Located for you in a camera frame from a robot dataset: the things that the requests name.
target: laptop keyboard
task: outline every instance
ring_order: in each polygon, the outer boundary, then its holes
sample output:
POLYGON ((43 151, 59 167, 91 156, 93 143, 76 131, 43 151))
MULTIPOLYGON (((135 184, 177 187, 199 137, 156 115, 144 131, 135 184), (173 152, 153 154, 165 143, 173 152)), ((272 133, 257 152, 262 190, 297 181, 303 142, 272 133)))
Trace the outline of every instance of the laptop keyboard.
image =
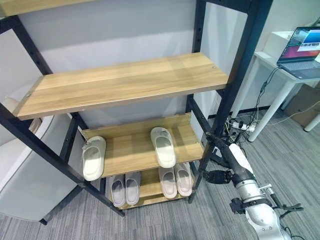
POLYGON ((304 70, 304 69, 320 68, 320 63, 317 61, 290 62, 290 63, 283 63, 282 65, 289 70, 304 70))

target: table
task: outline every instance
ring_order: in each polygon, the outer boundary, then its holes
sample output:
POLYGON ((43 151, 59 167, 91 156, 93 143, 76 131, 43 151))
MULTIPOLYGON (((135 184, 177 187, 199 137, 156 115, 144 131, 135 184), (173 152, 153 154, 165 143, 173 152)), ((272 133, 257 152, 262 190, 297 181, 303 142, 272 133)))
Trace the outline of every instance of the table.
MULTIPOLYGON (((249 88, 250 88, 252 82, 254 81, 254 79, 256 78, 256 75, 257 75, 257 72, 259 69, 259 65, 262 64, 263 66, 270 69, 271 71, 277 67, 277 59, 275 59, 274 57, 268 55, 267 53, 265 53, 263 51, 256 51, 254 53, 254 60, 253 61, 254 62, 253 62, 252 68, 251 68, 251 72, 248 75, 248 78, 247 78, 246 82, 244 83, 243 88, 238 93, 238 100, 235 102, 234 110, 232 112, 231 118, 235 118, 238 115, 240 107, 246 98, 246 95, 249 91, 249 88)), ((313 81, 320 81, 320 77, 319 78, 311 78, 311 79, 299 79, 283 69, 279 69, 278 71, 276 71, 275 74, 279 75, 281 77, 281 79, 285 81, 285 84, 282 87, 282 89, 279 91, 276 98, 273 100, 272 104, 270 105, 269 109, 267 110, 267 112, 265 113, 265 115, 263 116, 263 118, 261 119, 259 124, 255 127, 255 130, 252 132, 252 134, 248 138, 249 142, 253 142, 257 138, 259 133, 262 131, 262 129, 264 129, 264 127, 269 122, 271 117, 275 114, 275 112, 280 107, 282 102, 286 99, 286 97, 288 97, 291 90, 297 84, 303 84, 303 83, 313 82, 313 81)))

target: wooden shelf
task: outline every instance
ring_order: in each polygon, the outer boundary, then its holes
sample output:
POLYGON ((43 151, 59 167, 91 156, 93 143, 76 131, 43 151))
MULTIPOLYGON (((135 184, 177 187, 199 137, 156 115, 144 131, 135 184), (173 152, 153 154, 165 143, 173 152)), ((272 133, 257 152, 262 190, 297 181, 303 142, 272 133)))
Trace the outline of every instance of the wooden shelf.
POLYGON ((161 195, 162 189, 159 179, 158 168, 141 172, 140 198, 161 195))
POLYGON ((13 114, 21 120, 223 89, 228 77, 202 53, 41 77, 13 114))
POLYGON ((191 114, 157 118, 125 125, 84 130, 88 140, 101 136, 106 140, 102 178, 129 172, 158 168, 155 149, 150 139, 154 127, 168 129, 172 136, 177 163, 200 160, 203 148, 190 126, 191 114))
MULTIPOLYGON (((109 199, 112 201, 110 189, 108 192, 109 199)), ((175 198, 168 199, 163 195, 158 169, 150 169, 141 172, 141 183, 140 183, 140 199, 136 205, 125 204, 120 209, 132 209, 150 204, 156 204, 171 200, 177 200, 185 198, 180 194, 177 194, 175 198)))
POLYGON ((96 0, 0 0, 0 16, 8 17, 37 10, 92 1, 96 0))
POLYGON ((171 198, 171 199, 166 198, 163 194, 157 195, 157 196, 149 196, 149 197, 140 198, 140 200, 136 205, 125 204, 124 206, 120 207, 120 209, 133 209, 133 208, 142 207, 150 204, 158 204, 162 202, 178 200, 183 198, 186 198, 186 197, 181 196, 179 193, 174 198, 171 198))

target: laptop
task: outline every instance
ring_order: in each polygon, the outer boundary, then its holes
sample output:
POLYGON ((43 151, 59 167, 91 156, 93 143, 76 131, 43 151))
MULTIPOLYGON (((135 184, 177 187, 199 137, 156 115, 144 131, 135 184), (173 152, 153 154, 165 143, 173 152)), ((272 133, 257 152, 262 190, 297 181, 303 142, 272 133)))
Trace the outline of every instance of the laptop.
POLYGON ((298 79, 320 78, 320 26, 297 27, 276 64, 298 79))

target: power strip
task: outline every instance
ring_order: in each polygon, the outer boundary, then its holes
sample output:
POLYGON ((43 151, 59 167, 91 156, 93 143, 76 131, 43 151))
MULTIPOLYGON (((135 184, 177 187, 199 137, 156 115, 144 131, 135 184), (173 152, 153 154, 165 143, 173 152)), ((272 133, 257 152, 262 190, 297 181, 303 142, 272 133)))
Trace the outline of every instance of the power strip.
POLYGON ((256 128, 255 125, 251 125, 251 126, 248 128, 248 125, 246 125, 246 124, 243 124, 242 127, 240 128, 238 122, 234 122, 234 123, 232 124, 232 127, 233 127, 234 129, 241 129, 241 130, 244 130, 244 131, 247 130, 247 131, 249 131, 249 132, 253 132, 253 131, 255 130, 255 128, 256 128))

